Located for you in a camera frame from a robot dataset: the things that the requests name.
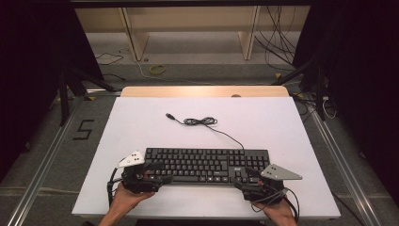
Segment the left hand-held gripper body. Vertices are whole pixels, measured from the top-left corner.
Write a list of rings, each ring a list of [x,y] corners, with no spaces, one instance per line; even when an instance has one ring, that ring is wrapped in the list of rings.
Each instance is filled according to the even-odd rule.
[[[118,164],[118,169],[123,169],[121,174],[123,186],[133,193],[157,192],[161,186],[156,183],[156,178],[146,177],[145,165],[147,164],[141,152],[136,151]]]

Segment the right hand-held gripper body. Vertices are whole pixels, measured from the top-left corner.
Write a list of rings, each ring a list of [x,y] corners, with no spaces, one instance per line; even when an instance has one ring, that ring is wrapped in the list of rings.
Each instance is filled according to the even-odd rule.
[[[275,164],[268,165],[260,173],[261,185],[248,186],[248,191],[243,191],[246,201],[259,202],[265,205],[280,203],[285,197],[285,180],[301,180],[302,176]]]

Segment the black keyboard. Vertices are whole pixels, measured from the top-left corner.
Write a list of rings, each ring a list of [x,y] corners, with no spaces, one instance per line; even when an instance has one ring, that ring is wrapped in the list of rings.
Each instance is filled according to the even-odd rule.
[[[248,175],[246,167],[264,170],[270,164],[268,150],[148,148],[145,159],[163,163],[161,169],[148,171],[150,178],[172,175],[174,185],[256,184],[258,178]]]

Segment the person's left hand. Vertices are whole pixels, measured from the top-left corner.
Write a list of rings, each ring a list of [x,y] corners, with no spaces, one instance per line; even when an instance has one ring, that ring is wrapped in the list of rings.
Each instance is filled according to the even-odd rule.
[[[135,194],[126,189],[123,184],[119,184],[116,190],[114,200],[109,207],[109,213],[126,215],[141,202],[152,197],[154,192],[142,192]]]

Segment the person's right hand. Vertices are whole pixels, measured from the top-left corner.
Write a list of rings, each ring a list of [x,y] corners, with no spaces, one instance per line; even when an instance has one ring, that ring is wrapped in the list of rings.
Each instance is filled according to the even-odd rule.
[[[295,217],[287,201],[281,201],[274,205],[264,205],[258,202],[253,202],[252,204],[262,210],[276,226],[297,226]]]

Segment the white table board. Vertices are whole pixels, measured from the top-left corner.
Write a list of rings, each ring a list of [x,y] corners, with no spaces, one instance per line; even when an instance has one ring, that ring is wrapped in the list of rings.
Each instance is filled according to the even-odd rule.
[[[118,98],[73,213],[105,214],[106,183],[114,167],[150,147],[268,150],[272,163],[302,176],[286,182],[302,218],[340,215],[290,97]]]

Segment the black metal stand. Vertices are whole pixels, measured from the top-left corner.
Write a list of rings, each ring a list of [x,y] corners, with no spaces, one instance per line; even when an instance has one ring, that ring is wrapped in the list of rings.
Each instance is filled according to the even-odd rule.
[[[323,79],[324,70],[322,69],[321,63],[317,59],[311,59],[304,63],[302,66],[296,68],[293,72],[288,75],[278,79],[276,82],[272,83],[272,86],[282,86],[286,82],[294,79],[295,77],[303,75],[300,81],[299,88],[301,91],[315,91],[315,109],[318,116],[323,121],[325,119],[325,113],[323,110]]]

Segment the black tripod stand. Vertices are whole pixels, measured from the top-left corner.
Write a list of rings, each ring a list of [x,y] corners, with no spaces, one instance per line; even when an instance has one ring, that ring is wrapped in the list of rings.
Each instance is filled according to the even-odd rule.
[[[70,116],[70,107],[68,101],[68,91],[70,89],[76,97],[84,97],[88,94],[88,90],[82,81],[86,80],[109,92],[117,92],[118,90],[104,82],[102,79],[95,78],[93,75],[76,67],[70,67],[60,73],[58,76],[58,90],[61,102],[61,122],[63,126]]]

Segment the black curtain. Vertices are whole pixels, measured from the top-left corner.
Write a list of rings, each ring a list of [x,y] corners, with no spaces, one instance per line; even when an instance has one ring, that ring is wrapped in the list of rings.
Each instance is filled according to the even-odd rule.
[[[326,50],[327,90],[382,185],[399,206],[399,0],[312,0],[294,65]]]
[[[0,0],[0,182],[69,68],[103,78],[70,0]]]

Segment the black metal beam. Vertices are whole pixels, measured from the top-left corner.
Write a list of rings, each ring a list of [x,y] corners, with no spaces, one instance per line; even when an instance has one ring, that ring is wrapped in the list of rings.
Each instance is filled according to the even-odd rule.
[[[75,8],[311,6],[320,0],[69,0]]]

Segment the aluminium floor rail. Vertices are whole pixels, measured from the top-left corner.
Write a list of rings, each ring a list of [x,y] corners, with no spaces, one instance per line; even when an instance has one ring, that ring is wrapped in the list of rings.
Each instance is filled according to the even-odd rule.
[[[310,116],[315,122],[315,125],[318,128],[319,133],[321,134],[324,142],[327,145],[327,149],[330,152],[330,155],[338,168],[338,171],[343,177],[343,181],[351,194],[351,197],[359,209],[359,213],[363,219],[363,223],[365,226],[381,226],[381,222],[377,217],[375,209],[372,206],[369,198],[366,193],[362,189],[359,181],[356,179],[354,172],[349,166],[348,162],[345,160],[343,153],[339,145],[337,144],[334,136],[331,131],[327,127],[327,124],[321,120],[321,118],[316,113],[316,109],[312,106],[309,106]]]
[[[60,125],[54,100],[28,149],[0,183],[0,226],[82,226],[75,206],[98,147],[115,94],[69,96],[70,117]]]

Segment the beige wooden desk frame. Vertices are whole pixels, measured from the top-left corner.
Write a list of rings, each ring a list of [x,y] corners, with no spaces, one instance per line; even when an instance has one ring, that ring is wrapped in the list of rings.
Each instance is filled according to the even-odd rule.
[[[309,6],[78,8],[78,19],[87,33],[123,33],[133,58],[143,57],[151,32],[235,32],[243,58],[251,58],[257,31],[274,26],[300,31]]]

